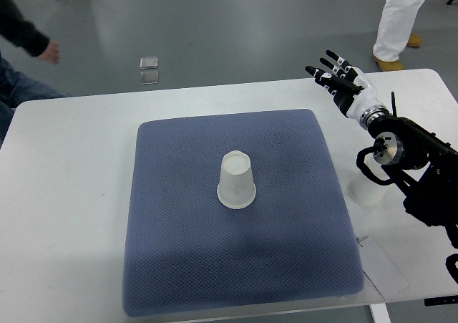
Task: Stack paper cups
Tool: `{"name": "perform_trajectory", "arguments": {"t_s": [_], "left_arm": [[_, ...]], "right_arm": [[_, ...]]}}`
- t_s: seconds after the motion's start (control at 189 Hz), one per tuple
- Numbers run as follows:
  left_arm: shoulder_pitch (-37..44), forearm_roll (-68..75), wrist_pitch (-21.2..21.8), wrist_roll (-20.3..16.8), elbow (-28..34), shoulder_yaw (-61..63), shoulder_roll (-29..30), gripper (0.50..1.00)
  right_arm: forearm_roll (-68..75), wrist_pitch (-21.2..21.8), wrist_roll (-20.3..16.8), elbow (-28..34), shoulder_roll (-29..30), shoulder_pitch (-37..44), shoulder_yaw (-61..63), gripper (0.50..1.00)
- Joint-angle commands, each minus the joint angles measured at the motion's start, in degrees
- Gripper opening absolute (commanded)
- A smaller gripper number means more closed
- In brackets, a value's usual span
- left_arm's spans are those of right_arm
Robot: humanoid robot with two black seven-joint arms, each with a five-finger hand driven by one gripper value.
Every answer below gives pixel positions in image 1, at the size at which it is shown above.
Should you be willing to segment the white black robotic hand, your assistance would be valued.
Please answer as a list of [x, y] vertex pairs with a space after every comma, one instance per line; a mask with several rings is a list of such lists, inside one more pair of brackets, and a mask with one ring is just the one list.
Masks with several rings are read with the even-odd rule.
[[357, 121], [366, 130], [373, 120], [389, 114], [361, 69], [331, 50], [326, 51], [325, 58], [320, 58], [320, 63], [325, 69], [308, 65], [305, 70], [332, 96], [345, 117]]

